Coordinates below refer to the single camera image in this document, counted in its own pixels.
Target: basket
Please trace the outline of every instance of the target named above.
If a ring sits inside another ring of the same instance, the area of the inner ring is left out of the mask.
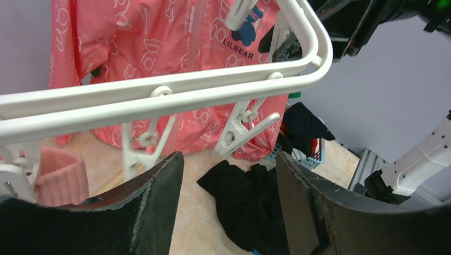
[[[282,146],[279,144],[275,144],[274,151],[269,154],[265,159],[275,163],[275,156],[278,151],[282,150]],[[298,162],[308,170],[313,170],[320,164],[323,164],[325,161],[325,142],[324,139],[319,139],[318,146],[316,148],[316,152],[313,157],[308,157],[306,159],[298,160]]]

